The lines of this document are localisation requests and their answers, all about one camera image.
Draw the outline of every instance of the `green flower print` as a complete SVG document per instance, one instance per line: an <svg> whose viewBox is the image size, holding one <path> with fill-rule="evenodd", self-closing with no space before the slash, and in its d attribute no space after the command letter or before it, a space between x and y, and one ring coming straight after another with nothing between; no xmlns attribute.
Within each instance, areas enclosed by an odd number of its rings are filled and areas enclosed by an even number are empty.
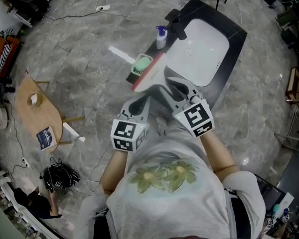
<svg viewBox="0 0 299 239"><path fill-rule="evenodd" d="M129 183L138 183L139 193L144 193L150 186L159 190L165 190L160 180L163 179L166 171L157 168L158 166L137 168L136 174L129 178Z"/></svg>
<svg viewBox="0 0 299 239"><path fill-rule="evenodd" d="M178 161L177 164L169 165L168 168L170 170L164 180L170 182L168 185L169 192L177 190L185 179L188 183L194 183L196 181L196 175L193 173L196 169L191 164Z"/></svg>

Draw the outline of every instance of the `black faucet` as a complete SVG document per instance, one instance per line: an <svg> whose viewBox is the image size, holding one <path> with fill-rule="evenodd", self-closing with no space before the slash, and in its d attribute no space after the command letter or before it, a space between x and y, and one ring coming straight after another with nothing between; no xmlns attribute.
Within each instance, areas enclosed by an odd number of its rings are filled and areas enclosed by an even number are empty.
<svg viewBox="0 0 299 239"><path fill-rule="evenodd" d="M180 11L173 9L166 18L169 21L169 30L172 33L176 33L179 40L185 40L187 35L185 33L185 27L180 22Z"/></svg>

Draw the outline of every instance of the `gray marble floor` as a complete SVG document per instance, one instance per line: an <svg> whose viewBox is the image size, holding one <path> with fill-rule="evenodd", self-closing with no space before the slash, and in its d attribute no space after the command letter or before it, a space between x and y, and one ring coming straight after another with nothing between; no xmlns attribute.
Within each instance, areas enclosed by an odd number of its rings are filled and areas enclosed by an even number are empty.
<svg viewBox="0 0 299 239"><path fill-rule="evenodd" d="M216 0L202 1L216 4ZM95 11L95 3L96 0L52 0L48 16L87 14ZM99 13L57 21L45 18L23 37L25 44L11 73L16 89L25 76L50 80L44 90L54 103L68 117L86 117L71 124L86 138L85 142L60 146L53 154L40 152L17 115L15 96L7 95L18 138L31 167L15 168L15 186L30 193L37 185L38 172L50 164L51 157L61 158L81 175L80 183L73 187L75 191L59 197L62 218L45 221L66 239L72 238L81 202L91 194L84 181L99 180L111 157L111 122L122 104L134 96L125 81L130 65L108 47L113 45L132 57L145 52L155 40L155 26L167 24L164 17L173 8L159 0L100 0L98 4L110 4L110 13L130 17ZM287 126L289 106L284 92L295 56L280 38L276 12L261 0L228 0L226 4L220 0L218 10L241 25L248 36L212 111L216 133L242 169L266 177L280 150L274 132L283 132ZM246 158L249 162L243 165ZM0 130L0 162L11 171L14 165L22 165L21 159L10 123L6 130ZM87 184L91 190L96 187L96 183Z"/></svg>

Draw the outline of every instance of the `soap bottle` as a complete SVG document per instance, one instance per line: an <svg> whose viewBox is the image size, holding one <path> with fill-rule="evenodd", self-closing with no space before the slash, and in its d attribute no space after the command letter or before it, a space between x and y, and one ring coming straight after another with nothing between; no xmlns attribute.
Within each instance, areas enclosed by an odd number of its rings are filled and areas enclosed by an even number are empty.
<svg viewBox="0 0 299 239"><path fill-rule="evenodd" d="M158 34L156 37L156 45L157 48L163 49L165 44L166 44L166 39L167 39L167 27L166 26L157 26L158 29Z"/></svg>

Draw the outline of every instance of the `white basin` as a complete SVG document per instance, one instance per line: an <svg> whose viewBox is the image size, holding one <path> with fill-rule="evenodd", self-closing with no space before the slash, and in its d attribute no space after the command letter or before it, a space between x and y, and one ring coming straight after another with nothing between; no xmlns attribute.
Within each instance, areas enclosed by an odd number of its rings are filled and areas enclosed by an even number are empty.
<svg viewBox="0 0 299 239"><path fill-rule="evenodd" d="M167 66L194 85L205 87L211 83L225 58L229 41L200 19L193 19L185 33L187 38L177 39L167 52Z"/></svg>

